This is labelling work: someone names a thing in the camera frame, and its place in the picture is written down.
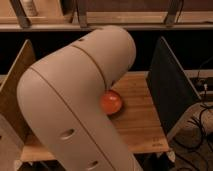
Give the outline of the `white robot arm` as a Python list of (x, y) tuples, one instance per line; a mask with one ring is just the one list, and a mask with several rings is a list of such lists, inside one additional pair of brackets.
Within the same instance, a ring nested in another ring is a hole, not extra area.
[(20, 78), (22, 115), (66, 171), (143, 171), (100, 105), (135, 57), (130, 34), (105, 26), (35, 62)]

